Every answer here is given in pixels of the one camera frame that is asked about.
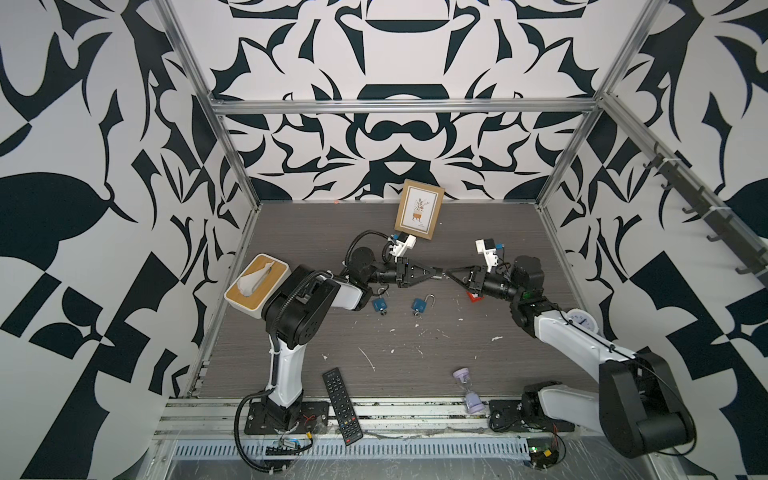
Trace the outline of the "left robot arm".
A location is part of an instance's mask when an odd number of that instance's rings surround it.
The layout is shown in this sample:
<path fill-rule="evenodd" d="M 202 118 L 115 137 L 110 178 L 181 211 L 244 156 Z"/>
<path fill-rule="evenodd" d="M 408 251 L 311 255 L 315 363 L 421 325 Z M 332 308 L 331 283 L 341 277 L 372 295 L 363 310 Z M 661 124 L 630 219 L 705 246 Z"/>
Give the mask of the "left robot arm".
<path fill-rule="evenodd" d="M 249 402 L 253 422 L 287 431 L 300 422 L 306 345 L 328 312 L 359 311 L 374 296 L 372 284 L 409 288 L 439 279 L 443 270 L 407 258 L 416 237 L 376 230 L 358 234 L 336 275 L 307 265 L 290 267 L 272 255 L 257 255 L 224 293 L 236 310 L 265 322 L 270 371 L 265 392 Z"/>

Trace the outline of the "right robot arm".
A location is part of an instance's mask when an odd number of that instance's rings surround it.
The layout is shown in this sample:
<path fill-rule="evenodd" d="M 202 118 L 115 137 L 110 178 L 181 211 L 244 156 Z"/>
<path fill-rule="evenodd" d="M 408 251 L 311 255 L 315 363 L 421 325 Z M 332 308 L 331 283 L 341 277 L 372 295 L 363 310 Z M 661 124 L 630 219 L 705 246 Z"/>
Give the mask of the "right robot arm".
<path fill-rule="evenodd" d="M 588 312 L 564 311 L 550 301 L 538 258 L 519 256 L 503 271 L 494 266 L 465 271 L 465 278 L 453 269 L 444 275 L 472 295 L 507 302 L 519 328 L 558 350 L 596 382 L 595 393 L 563 384 L 535 387 L 544 416 L 602 434 L 626 458 L 656 452 L 673 456 L 682 445 L 695 448 L 695 421 L 668 363 L 651 351 L 635 352 L 608 341 L 592 326 Z"/>

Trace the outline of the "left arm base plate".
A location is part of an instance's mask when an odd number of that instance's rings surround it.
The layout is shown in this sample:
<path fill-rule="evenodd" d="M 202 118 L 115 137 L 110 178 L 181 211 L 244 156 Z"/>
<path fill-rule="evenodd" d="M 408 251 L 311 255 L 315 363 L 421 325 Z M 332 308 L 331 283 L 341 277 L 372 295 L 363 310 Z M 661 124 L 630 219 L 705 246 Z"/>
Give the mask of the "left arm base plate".
<path fill-rule="evenodd" d="M 327 430 L 330 403 L 309 401 L 281 407 L 271 400 L 251 403 L 246 415 L 246 435 L 323 433 Z"/>

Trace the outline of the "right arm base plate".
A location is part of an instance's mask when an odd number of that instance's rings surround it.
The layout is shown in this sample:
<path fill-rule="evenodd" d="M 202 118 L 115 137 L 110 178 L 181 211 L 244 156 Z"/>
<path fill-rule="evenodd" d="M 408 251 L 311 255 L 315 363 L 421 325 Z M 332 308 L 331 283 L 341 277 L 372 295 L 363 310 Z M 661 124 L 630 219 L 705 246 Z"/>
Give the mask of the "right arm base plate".
<path fill-rule="evenodd" d="M 488 406 L 488 426 L 493 432 L 571 433 L 576 430 L 573 423 L 547 417 L 527 400 L 491 400 Z"/>

